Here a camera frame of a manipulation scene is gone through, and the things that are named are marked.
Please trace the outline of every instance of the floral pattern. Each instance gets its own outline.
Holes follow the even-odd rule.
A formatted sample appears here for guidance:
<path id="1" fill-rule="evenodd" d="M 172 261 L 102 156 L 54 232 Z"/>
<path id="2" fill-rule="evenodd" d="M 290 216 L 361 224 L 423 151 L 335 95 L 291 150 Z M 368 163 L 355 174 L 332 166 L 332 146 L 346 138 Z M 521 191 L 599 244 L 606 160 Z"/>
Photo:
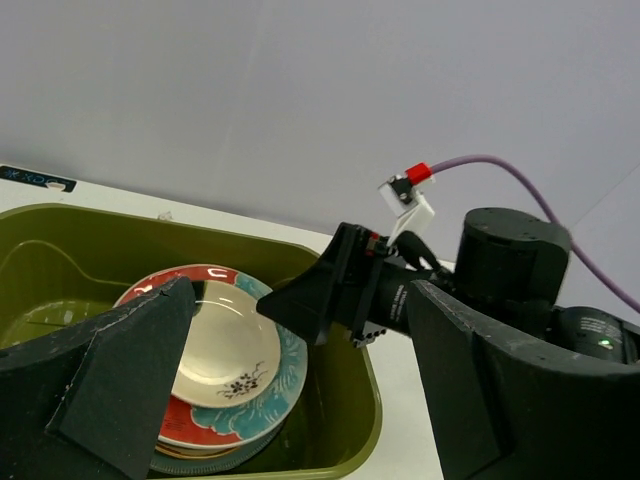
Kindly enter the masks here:
<path id="1" fill-rule="evenodd" d="M 254 298 L 270 292 L 265 284 L 242 273 L 236 278 L 236 286 Z M 307 344 L 286 328 L 280 325 L 276 328 L 280 337 L 280 366 L 271 384 L 259 396 L 242 405 L 231 408 L 193 407 L 191 417 L 196 425 L 211 428 L 221 435 L 236 434 L 247 440 L 273 428 L 289 414 L 307 375 Z"/>
<path id="2" fill-rule="evenodd" d="M 232 400 L 234 398 L 241 397 L 242 395 L 246 395 L 252 390 L 258 388 L 260 377 L 268 372 L 267 370 L 261 369 L 263 364 L 264 362 L 258 362 L 253 372 L 243 373 L 233 382 L 226 384 L 226 390 L 219 391 L 218 395 L 222 395 L 224 398 Z"/>

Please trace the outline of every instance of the plate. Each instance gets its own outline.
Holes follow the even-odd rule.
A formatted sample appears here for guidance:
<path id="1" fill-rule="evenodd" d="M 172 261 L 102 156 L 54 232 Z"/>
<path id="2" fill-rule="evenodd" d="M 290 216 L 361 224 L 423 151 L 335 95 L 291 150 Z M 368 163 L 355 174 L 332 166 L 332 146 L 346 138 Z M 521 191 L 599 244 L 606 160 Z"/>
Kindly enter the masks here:
<path id="1" fill-rule="evenodd" d="M 182 460 L 206 460 L 211 458 L 222 457 L 227 455 L 238 448 L 225 448 L 224 450 L 193 450 L 192 448 L 174 447 L 173 445 L 166 445 L 162 442 L 156 444 L 156 451 L 173 458 L 179 458 Z"/>
<path id="2" fill-rule="evenodd" d="M 256 300 L 271 291 L 256 278 L 233 269 L 211 265 L 182 268 L 189 278 L 192 275 L 201 276 L 203 269 L 209 275 L 220 275 L 216 278 L 224 278 L 226 283 L 233 283 Z M 162 277 L 158 283 L 162 284 L 171 278 L 167 276 L 167 272 L 170 270 L 155 274 Z M 148 291 L 144 290 L 144 286 L 138 288 L 141 290 L 131 289 L 119 303 Z M 304 340 L 280 325 L 275 327 L 280 339 L 280 363 L 274 379 L 260 395 L 230 408 L 192 406 L 172 395 L 158 439 L 175 447 L 224 450 L 251 443 L 282 424 L 302 393 L 307 375 L 308 353 Z"/>
<path id="3" fill-rule="evenodd" d="M 247 288 L 255 279 L 213 265 L 177 267 L 139 281 L 116 305 L 174 276 L 191 280 L 197 308 L 171 393 L 210 408 L 257 397 L 278 370 L 280 338 L 275 324 L 256 312 L 256 298 Z"/>
<path id="4" fill-rule="evenodd" d="M 151 459 L 151 469 L 156 472 L 181 477 L 226 472 L 255 457 L 273 441 L 279 432 L 280 428 L 277 428 L 253 443 L 209 459 L 179 459 L 155 451 Z"/>

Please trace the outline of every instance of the purple cable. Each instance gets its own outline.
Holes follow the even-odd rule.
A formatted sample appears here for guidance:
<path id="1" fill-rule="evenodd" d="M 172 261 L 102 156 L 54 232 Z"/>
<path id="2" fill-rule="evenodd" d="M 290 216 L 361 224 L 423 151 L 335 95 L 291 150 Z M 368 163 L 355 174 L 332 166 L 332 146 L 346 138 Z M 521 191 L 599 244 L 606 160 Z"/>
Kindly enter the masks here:
<path id="1" fill-rule="evenodd" d="M 553 223 L 557 223 L 561 225 L 560 220 L 553 213 L 551 207 L 549 206 L 549 202 L 547 202 L 540 191 L 535 187 L 531 180 L 529 180 L 524 173 L 518 170 L 516 167 L 511 165 L 509 162 L 495 157 L 493 155 L 467 155 L 464 157 L 452 158 L 451 160 L 445 160 L 444 162 L 437 163 L 431 167 L 431 171 L 436 174 L 440 172 L 444 172 L 445 170 L 449 170 L 450 168 L 459 167 L 461 165 L 469 165 L 471 163 L 489 163 L 491 165 L 495 165 L 497 167 L 503 168 L 511 175 L 513 175 L 533 196 L 533 198 L 538 202 L 540 208 L 545 213 L 549 221 Z M 626 303 L 629 307 L 635 310 L 637 313 L 640 313 L 640 303 L 635 300 L 631 295 L 625 292 L 620 286 L 616 284 L 609 276 L 607 276 L 598 266 L 593 263 L 593 260 L 589 258 L 589 256 L 582 250 L 576 243 L 571 239 L 571 249 L 573 253 L 576 254 L 582 263 L 595 275 L 595 277 L 600 280 L 611 292 Z"/>

